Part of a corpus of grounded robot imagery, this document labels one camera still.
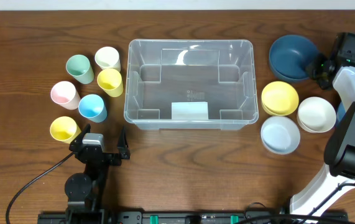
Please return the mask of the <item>white small bowl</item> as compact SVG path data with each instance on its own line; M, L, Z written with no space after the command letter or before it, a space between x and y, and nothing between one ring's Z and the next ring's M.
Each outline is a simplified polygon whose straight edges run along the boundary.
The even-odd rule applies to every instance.
M329 101L313 96L299 104L297 121L309 133L325 133L335 126L336 112Z

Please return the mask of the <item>yellow small bowl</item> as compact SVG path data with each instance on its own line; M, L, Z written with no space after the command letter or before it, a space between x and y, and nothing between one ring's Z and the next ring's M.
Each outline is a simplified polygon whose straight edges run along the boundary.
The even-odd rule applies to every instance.
M299 104L299 96L293 86L286 82L275 81L267 84L261 94L264 111L273 116L292 114Z

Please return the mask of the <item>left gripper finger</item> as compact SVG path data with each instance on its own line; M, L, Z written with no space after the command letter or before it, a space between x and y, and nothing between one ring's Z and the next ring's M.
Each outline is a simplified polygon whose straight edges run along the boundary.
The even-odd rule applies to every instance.
M82 144L85 134L89 133L90 130L91 130L91 125L90 124L87 124L83 128L82 131L77 128L75 134L73 134L73 136L70 139L70 145L71 146L76 146L76 145Z
M122 127L121 133L119 135L117 148L121 159L130 159L131 152L127 143L126 129L124 126Z

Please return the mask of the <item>dark blue large bowl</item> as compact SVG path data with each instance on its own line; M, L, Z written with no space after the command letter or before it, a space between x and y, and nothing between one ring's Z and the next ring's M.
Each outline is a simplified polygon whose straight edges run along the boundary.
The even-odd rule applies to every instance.
M275 77L283 82L298 83L309 79L305 68L319 54L316 45L301 35L278 38L269 51L269 65Z
M335 124L336 127L339 125L339 123L342 120L345 113L346 113L346 111L344 109L343 103L341 102L338 106L337 111L336 111L336 124Z

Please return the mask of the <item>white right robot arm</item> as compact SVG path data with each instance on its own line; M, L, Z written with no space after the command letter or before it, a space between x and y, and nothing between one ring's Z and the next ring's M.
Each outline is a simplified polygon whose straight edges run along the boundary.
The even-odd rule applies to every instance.
M318 54L306 73L322 89L334 88L346 113L326 144L321 170L290 199L288 212L301 222L320 219L337 199L355 188L355 34L339 33L331 55Z

